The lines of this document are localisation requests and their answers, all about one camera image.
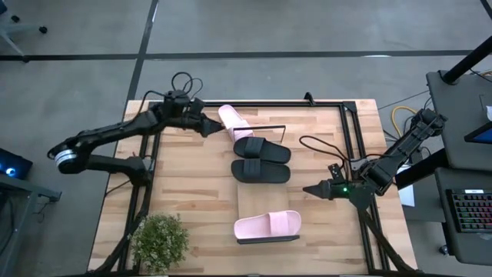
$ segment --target white paper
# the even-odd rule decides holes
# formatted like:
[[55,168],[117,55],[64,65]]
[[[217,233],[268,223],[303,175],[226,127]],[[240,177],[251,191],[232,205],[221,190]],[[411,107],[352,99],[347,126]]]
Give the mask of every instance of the white paper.
[[[398,173],[409,169],[409,165],[402,165],[398,169]],[[415,197],[414,197],[414,185],[409,185],[408,187],[404,189],[400,189],[398,191],[398,195],[400,195],[400,202],[402,205],[410,206],[410,207],[415,207]]]
[[487,118],[492,121],[492,106],[487,106]]

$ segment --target chair wheel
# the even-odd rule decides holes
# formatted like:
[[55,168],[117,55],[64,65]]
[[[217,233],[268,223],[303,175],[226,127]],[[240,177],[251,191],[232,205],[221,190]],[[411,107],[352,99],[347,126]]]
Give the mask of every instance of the chair wheel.
[[449,249],[447,249],[447,245],[442,245],[439,248],[439,253],[442,255],[449,255]]

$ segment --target slide sandal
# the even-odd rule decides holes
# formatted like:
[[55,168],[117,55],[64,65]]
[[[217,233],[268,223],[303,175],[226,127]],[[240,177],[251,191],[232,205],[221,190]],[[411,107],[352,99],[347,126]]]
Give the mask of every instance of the slide sandal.
[[221,118],[222,123],[224,123],[233,142],[244,137],[254,136],[252,130],[234,131],[234,128],[245,128],[250,127],[250,125],[231,105],[221,106],[218,109],[218,116]]
[[285,183],[291,178],[286,165],[260,159],[235,160],[231,163],[232,175],[243,183]]
[[282,164],[291,159],[290,149],[258,137],[239,139],[234,143],[234,153],[246,159],[260,158],[267,162]]
[[297,235],[300,230],[301,215],[296,211],[269,212],[239,219],[234,223],[234,235],[237,239]]

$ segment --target blue light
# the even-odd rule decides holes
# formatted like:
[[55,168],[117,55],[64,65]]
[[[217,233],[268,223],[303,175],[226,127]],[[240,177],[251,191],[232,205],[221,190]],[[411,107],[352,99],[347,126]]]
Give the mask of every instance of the blue light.
[[5,173],[7,173],[8,176],[13,177],[15,175],[15,169],[8,168],[7,170],[5,170]]

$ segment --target yellow cable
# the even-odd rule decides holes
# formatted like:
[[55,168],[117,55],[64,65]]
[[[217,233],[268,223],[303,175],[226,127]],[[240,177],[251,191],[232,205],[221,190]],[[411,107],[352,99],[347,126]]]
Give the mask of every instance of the yellow cable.
[[395,122],[395,120],[394,120],[394,113],[395,113],[397,110],[399,110],[399,109],[406,109],[406,110],[408,110],[408,111],[410,111],[410,112],[414,113],[414,115],[416,115],[416,114],[417,114],[417,111],[415,111],[414,109],[412,109],[412,108],[410,108],[410,107],[407,107],[407,106],[397,106],[397,107],[394,107],[394,108],[393,108],[393,111],[391,111],[391,122],[393,122],[393,126],[394,126],[394,128],[397,130],[398,135],[401,137],[401,136],[402,136],[402,134],[401,134],[401,132],[400,132],[400,129],[398,128],[398,125],[397,125],[397,123],[396,123],[396,122]]

